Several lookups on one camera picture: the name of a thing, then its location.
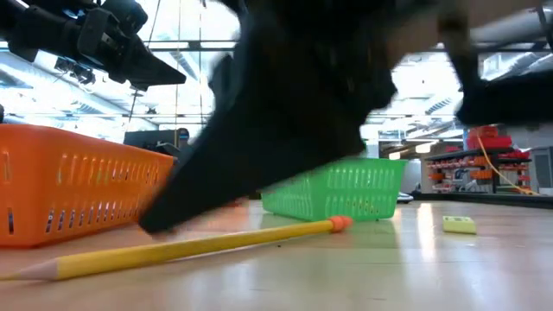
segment yellow eraser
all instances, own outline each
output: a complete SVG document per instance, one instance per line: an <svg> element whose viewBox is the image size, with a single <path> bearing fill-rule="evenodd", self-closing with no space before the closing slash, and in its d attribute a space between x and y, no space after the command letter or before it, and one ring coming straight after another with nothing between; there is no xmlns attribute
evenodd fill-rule
<svg viewBox="0 0 553 311"><path fill-rule="evenodd" d="M443 216L444 232L476 234L476 224L470 217Z"/></svg>

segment yellow pencil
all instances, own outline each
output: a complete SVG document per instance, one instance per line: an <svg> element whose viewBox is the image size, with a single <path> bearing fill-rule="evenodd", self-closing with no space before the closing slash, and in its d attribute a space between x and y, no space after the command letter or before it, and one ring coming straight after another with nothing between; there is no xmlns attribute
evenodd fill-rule
<svg viewBox="0 0 553 311"><path fill-rule="evenodd" d="M287 225L254 232L233 233L184 242L152 244L57 257L19 270L12 275L0 276L0 281L60 281L80 276L138 268L178 258L269 243L286 238L323 232L341 232L352 222L348 217L334 216L329 220Z"/></svg>

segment green basket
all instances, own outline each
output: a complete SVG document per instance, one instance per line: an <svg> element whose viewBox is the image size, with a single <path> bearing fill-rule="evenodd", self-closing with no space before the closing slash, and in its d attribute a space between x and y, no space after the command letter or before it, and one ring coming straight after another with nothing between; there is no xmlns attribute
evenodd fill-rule
<svg viewBox="0 0 553 311"><path fill-rule="evenodd" d="M348 159L262 193L266 211L309 221L344 215L387 219L396 210L405 161Z"/></svg>

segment plastic basket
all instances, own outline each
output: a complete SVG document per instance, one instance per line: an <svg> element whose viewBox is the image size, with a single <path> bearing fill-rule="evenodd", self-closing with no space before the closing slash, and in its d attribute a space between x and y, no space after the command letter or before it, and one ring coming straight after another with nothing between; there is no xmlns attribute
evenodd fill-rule
<svg viewBox="0 0 553 311"><path fill-rule="evenodd" d="M356 220L393 216L405 161L348 159L262 193L266 211L304 220L334 215Z"/></svg>
<svg viewBox="0 0 553 311"><path fill-rule="evenodd" d="M173 157L72 132L0 125L0 246L51 244L133 222Z"/></svg>

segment wooden table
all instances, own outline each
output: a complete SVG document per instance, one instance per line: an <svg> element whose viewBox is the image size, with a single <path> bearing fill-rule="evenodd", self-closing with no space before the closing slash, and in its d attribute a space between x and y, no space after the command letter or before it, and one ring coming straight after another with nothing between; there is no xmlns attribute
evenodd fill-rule
<svg viewBox="0 0 553 311"><path fill-rule="evenodd" d="M442 215L478 236L445 234ZM178 238L294 223L260 204L221 210ZM0 272L64 254L151 243L129 227L31 251L0 251ZM67 282L0 283L0 309L551 310L553 212L449 202L400 205L350 232Z"/></svg>

